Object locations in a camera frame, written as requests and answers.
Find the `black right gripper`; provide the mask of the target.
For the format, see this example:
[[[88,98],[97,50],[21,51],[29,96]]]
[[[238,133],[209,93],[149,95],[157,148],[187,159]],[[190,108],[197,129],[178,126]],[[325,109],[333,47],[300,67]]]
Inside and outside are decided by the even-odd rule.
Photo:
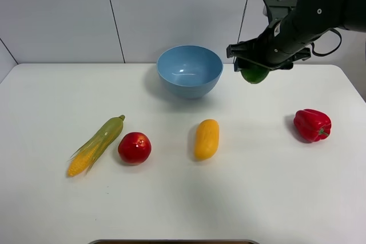
[[[234,71],[254,70],[259,65],[270,70],[290,70],[296,61],[311,57],[290,19],[271,23],[257,39],[230,44],[226,57],[234,58]]]

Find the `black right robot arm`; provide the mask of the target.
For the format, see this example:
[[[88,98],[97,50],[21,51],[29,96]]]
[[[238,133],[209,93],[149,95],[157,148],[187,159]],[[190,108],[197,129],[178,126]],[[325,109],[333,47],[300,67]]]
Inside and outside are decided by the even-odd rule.
[[[234,70],[251,66],[289,70],[294,62],[319,56],[315,40],[338,29],[365,32],[365,0],[263,0],[268,26],[257,37],[229,45]]]

